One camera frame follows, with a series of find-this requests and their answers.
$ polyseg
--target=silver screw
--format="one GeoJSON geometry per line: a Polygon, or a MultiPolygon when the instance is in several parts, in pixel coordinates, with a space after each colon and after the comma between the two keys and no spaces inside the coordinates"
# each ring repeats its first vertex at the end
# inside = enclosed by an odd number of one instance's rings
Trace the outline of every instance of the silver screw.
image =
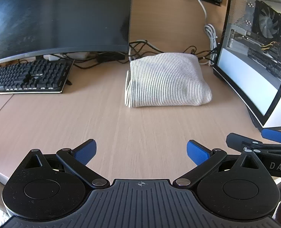
{"type": "Polygon", "coordinates": [[[107,181],[105,179],[102,178],[98,178],[98,179],[94,179],[92,181],[92,184],[95,186],[104,186],[107,184],[107,181]]]}
{"type": "Polygon", "coordinates": [[[191,183],[190,180],[186,178],[179,178],[175,182],[178,186],[188,186],[191,183]]]}

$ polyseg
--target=striped fabric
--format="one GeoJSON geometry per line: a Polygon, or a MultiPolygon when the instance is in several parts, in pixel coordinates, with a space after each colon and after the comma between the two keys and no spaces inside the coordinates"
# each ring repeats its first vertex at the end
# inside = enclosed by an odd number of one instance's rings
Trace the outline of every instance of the striped fabric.
{"type": "Polygon", "coordinates": [[[130,69],[126,76],[126,106],[203,105],[212,99],[194,55],[147,56],[131,61],[130,69]]]}

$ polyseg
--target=keyboard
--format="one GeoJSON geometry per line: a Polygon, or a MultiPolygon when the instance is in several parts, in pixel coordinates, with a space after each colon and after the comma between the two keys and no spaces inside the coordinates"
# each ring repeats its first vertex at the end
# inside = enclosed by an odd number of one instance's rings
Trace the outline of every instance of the keyboard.
{"type": "Polygon", "coordinates": [[[0,94],[61,93],[72,61],[39,59],[0,67],[0,94]]]}

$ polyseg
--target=crosshair symbol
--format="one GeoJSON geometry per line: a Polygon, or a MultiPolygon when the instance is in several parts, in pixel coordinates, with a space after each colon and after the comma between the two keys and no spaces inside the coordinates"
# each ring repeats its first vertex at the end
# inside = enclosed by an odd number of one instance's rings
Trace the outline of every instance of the crosshair symbol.
{"type": "Polygon", "coordinates": [[[147,183],[144,183],[144,182],[139,182],[139,183],[138,183],[138,185],[141,186],[141,187],[143,187],[143,186],[146,185],[146,184],[147,184],[147,183]]]}

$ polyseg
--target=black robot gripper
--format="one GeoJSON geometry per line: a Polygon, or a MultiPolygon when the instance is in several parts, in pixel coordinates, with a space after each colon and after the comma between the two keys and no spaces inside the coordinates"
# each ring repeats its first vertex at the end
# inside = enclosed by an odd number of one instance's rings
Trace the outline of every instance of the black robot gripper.
{"type": "MultiPolygon", "coordinates": [[[[281,143],[281,132],[262,136],[281,143]]],[[[188,156],[197,167],[168,179],[109,181],[86,164],[96,154],[90,139],[56,154],[31,150],[4,187],[11,218],[4,228],[90,227],[281,227],[272,219],[280,192],[281,144],[229,134],[241,155],[209,150],[191,140],[188,156]]]]}

